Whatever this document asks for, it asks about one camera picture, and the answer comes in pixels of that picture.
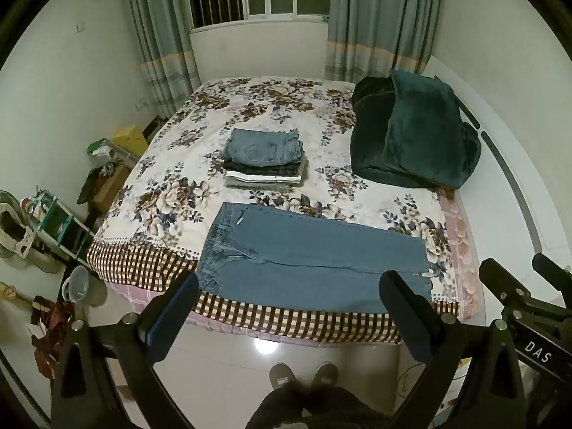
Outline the white green bag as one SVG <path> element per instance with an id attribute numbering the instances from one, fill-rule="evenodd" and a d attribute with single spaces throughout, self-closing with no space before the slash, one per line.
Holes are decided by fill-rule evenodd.
<path id="1" fill-rule="evenodd" d="M 105 139 L 101 139 L 88 145 L 87 156 L 93 168 L 101 168 L 113 161 L 115 151 Z"/>

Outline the folded grey white pants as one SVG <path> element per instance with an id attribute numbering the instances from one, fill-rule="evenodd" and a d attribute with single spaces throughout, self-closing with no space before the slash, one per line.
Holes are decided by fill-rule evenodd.
<path id="1" fill-rule="evenodd" d="M 241 172 L 226 171 L 224 174 L 225 185 L 234 188 L 249 188 L 249 189 L 271 189 L 271 188 L 286 188 L 301 186 L 304 180 L 304 173 L 306 161 L 301 168 L 301 173 L 293 177 L 287 176 L 272 176 L 272 175 L 256 175 L 244 174 Z"/>

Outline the green shelf rack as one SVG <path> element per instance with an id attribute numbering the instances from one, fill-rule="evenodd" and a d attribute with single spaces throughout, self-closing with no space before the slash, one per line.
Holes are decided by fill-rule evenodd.
<path id="1" fill-rule="evenodd" d="M 61 258 L 88 266 L 87 253 L 95 233 L 48 190 L 23 198 L 20 207 L 42 242 Z"/>

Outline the floral bedspread with checked border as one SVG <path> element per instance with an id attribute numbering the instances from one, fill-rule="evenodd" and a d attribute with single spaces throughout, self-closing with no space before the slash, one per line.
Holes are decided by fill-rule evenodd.
<path id="1" fill-rule="evenodd" d="M 441 190 L 355 174 L 352 93 L 315 79 L 202 85 L 129 174 L 89 266 L 139 302 L 192 269 L 196 316 L 272 338 L 395 341 L 377 293 L 389 269 L 456 314 L 455 208 Z"/>

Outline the dark green plush blanket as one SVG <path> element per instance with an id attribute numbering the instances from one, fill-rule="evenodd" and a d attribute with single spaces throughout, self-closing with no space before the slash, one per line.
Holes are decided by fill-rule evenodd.
<path id="1" fill-rule="evenodd" d="M 403 188 L 457 190 L 481 156 L 477 131 L 460 116 L 449 84 L 392 70 L 355 86 L 352 171 Z"/>

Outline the right grey slipper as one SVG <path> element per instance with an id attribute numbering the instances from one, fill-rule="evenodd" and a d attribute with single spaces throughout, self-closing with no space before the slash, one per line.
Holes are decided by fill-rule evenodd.
<path id="1" fill-rule="evenodd" d="M 338 381 L 338 376 L 338 367 L 332 362 L 324 362 L 314 373 L 310 386 L 312 388 L 324 385 L 335 386 Z"/>

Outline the folded dark pants in stack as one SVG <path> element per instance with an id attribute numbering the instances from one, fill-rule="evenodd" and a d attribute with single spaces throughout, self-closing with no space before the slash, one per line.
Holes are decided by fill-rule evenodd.
<path id="1" fill-rule="evenodd" d="M 304 161 L 299 161 L 279 166 L 256 167 L 227 160 L 222 162 L 222 167 L 225 171 L 241 172 L 244 174 L 293 177 L 301 173 L 301 168 L 304 163 Z"/>

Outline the grey plastic bucket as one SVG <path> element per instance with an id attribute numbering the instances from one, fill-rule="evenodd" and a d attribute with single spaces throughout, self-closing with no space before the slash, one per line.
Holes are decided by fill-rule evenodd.
<path id="1" fill-rule="evenodd" d="M 102 306 L 108 296 L 106 284 L 96 278 L 85 266 L 76 266 L 63 282 L 61 295 L 64 301 Z"/>

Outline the brown cardboard box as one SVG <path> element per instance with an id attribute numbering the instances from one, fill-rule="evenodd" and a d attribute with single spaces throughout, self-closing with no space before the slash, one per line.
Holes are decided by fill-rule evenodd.
<path id="1" fill-rule="evenodd" d="M 122 189 L 130 172 L 131 170 L 125 165 L 118 166 L 113 175 L 106 177 L 103 183 L 97 188 L 92 203 L 102 214 L 106 214 L 109 211 L 109 208 Z"/>

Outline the beige shoe on floor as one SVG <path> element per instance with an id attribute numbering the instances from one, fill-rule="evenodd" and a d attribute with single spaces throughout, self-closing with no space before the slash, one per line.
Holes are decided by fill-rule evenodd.
<path id="1" fill-rule="evenodd" d="M 9 192 L 1 192 L 1 257 L 18 255 L 27 258 L 35 231 L 29 226 L 27 216 L 22 212 L 19 201 Z"/>

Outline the blue denim jeans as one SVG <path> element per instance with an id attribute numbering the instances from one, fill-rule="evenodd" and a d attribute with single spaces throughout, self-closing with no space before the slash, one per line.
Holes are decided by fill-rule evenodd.
<path id="1" fill-rule="evenodd" d="M 224 203 L 197 267 L 208 294 L 258 306 L 384 314 L 381 275 L 432 297 L 421 239 L 254 204 Z"/>

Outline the white bed headboard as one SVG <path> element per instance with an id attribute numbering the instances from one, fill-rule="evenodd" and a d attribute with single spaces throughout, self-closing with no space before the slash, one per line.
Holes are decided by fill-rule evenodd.
<path id="1" fill-rule="evenodd" d="M 479 260 L 495 258 L 522 276 L 531 271 L 531 258 L 538 252 L 559 265 L 570 265 L 571 251 L 557 208 L 505 122 L 436 57 L 429 59 L 425 74 L 452 87 L 462 118 L 482 144 L 477 168 L 459 190 Z"/>

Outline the yellow box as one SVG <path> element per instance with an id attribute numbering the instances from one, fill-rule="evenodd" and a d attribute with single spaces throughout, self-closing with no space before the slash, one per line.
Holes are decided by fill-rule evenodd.
<path id="1" fill-rule="evenodd" d="M 110 140 L 137 158 L 142 157 L 148 147 L 146 138 L 136 125 L 116 131 Z"/>

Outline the right grey-green curtain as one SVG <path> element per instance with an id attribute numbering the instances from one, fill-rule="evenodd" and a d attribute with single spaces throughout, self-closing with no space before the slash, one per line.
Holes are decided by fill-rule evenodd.
<path id="1" fill-rule="evenodd" d="M 441 0 L 331 0 L 325 78 L 359 82 L 392 70 L 421 74 Z"/>

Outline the red patterned cloth on floor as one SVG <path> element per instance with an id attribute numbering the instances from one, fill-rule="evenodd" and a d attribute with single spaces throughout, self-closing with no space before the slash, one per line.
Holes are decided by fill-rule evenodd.
<path id="1" fill-rule="evenodd" d="M 59 354 L 67 334 L 67 326 L 75 318 L 75 306 L 69 301 L 48 300 L 41 295 L 32 301 L 31 324 L 40 328 L 32 334 L 34 358 L 38 371 L 50 381 L 55 380 Z"/>

